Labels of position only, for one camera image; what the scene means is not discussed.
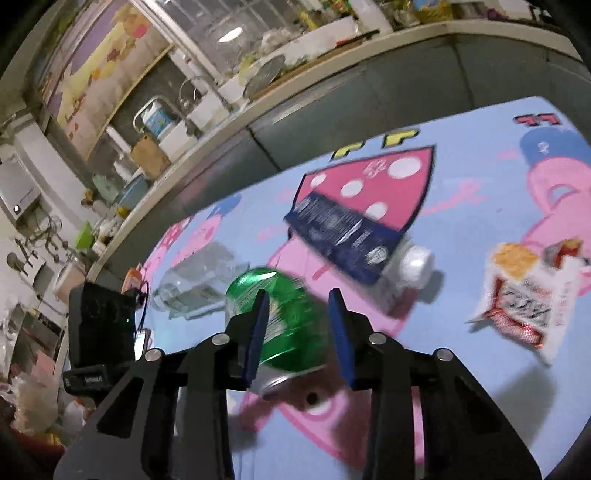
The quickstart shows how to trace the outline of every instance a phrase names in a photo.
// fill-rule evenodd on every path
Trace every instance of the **white polka dot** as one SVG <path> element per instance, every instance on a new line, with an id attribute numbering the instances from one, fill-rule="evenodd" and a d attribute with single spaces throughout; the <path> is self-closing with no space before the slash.
<path id="1" fill-rule="evenodd" d="M 363 188 L 363 181 L 362 180 L 351 180 L 349 183 L 345 183 L 343 188 L 340 190 L 340 195 L 342 197 L 354 197 Z"/>
<path id="2" fill-rule="evenodd" d="M 388 167 L 388 175 L 393 179 L 406 179 L 421 169 L 421 161 L 417 157 L 402 157 Z"/>
<path id="3" fill-rule="evenodd" d="M 310 186 L 312 188 L 317 187 L 318 185 L 320 185 L 325 180 L 326 180 L 326 174 L 321 173 L 320 175 L 317 175 L 316 177 L 314 177 L 312 179 L 312 181 L 310 182 Z"/>
<path id="4" fill-rule="evenodd" d="M 388 205 L 382 202 L 371 204 L 365 211 L 365 215 L 373 220 L 380 220 L 388 211 Z"/>

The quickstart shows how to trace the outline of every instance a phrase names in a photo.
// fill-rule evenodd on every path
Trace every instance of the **white bottle cap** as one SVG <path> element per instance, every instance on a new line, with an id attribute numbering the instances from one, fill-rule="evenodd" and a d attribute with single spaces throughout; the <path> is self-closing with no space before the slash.
<path id="1" fill-rule="evenodd" d="M 400 277 L 410 287 L 421 289 L 427 285 L 435 265 L 435 255 L 424 247 L 413 245 L 400 262 Z"/>

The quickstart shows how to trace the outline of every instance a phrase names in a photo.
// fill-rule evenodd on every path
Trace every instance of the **gray cabinet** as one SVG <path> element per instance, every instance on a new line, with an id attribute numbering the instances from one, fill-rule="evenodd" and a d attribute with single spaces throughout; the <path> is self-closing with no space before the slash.
<path id="1" fill-rule="evenodd" d="M 474 108 L 450 37 L 397 48 L 363 65 L 386 110 L 375 134 Z"/>
<path id="2" fill-rule="evenodd" d="M 551 95 L 548 100 L 569 117 L 587 140 L 591 140 L 591 74 L 582 63 L 551 53 L 548 65 Z"/>
<path id="3" fill-rule="evenodd" d="M 384 131 L 384 116 L 358 66 L 307 89 L 251 124 L 281 169 Z"/>
<path id="4" fill-rule="evenodd" d="M 242 130 L 200 160 L 168 196 L 188 216 L 277 172 L 251 133 Z"/>
<path id="5" fill-rule="evenodd" d="M 531 96 L 551 100 L 544 48 L 507 38 L 458 35 L 456 50 L 476 108 Z"/>

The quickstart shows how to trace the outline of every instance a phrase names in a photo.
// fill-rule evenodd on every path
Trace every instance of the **cartoon print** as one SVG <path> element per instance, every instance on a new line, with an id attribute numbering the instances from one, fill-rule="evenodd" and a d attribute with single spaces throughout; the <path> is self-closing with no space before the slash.
<path id="1" fill-rule="evenodd" d="M 317 190 L 384 225 L 406 230 L 416 217 L 428 188 L 433 147 L 379 155 L 342 163 L 304 176 L 294 203 Z M 395 337 L 407 314 L 386 315 L 360 296 L 349 280 L 293 236 L 267 262 L 302 279 L 306 289 L 327 301 L 338 287 L 348 309 L 367 315 L 374 330 Z M 335 360 L 323 370 L 296 378 L 277 398 L 265 401 L 247 393 L 241 404 L 244 429 L 263 428 L 277 409 L 319 448 L 356 469 L 365 466 L 371 394 L 351 391 L 340 377 Z M 423 426 L 418 395 L 414 396 L 415 458 L 424 459 Z"/>
<path id="2" fill-rule="evenodd" d="M 175 223 L 166 230 L 165 234 L 160 239 L 160 242 L 156 245 L 156 248 L 141 266 L 140 270 L 144 281 L 148 283 L 152 282 L 154 272 L 156 272 L 156 269 L 160 266 L 160 262 L 164 258 L 166 252 L 170 250 L 170 247 L 173 246 L 176 239 L 189 226 L 191 220 L 193 220 L 193 215 L 185 218 L 185 220 L 181 220 L 179 223 Z"/>
<path id="3" fill-rule="evenodd" d="M 241 198 L 237 193 L 217 202 L 207 219 L 195 229 L 186 245 L 174 256 L 171 267 L 181 263 L 211 242 L 222 224 L 222 219 L 240 204 Z"/>
<path id="4" fill-rule="evenodd" d="M 521 243 L 535 253 L 566 238 L 583 241 L 583 255 L 591 257 L 591 148 L 578 133 L 560 127 L 528 131 L 521 151 L 531 166 L 530 194 L 545 217 Z M 591 290 L 591 268 L 581 272 L 579 295 Z"/>

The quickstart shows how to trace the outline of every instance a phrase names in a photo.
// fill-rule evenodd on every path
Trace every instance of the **clear plastic bottle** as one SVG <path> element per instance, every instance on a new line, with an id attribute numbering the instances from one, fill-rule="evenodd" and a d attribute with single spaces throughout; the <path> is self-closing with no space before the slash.
<path id="1" fill-rule="evenodd" d="M 211 242 L 168 270 L 152 294 L 152 305 L 170 319 L 193 320 L 226 304 L 226 290 L 234 279 L 248 270 L 218 242 Z"/>

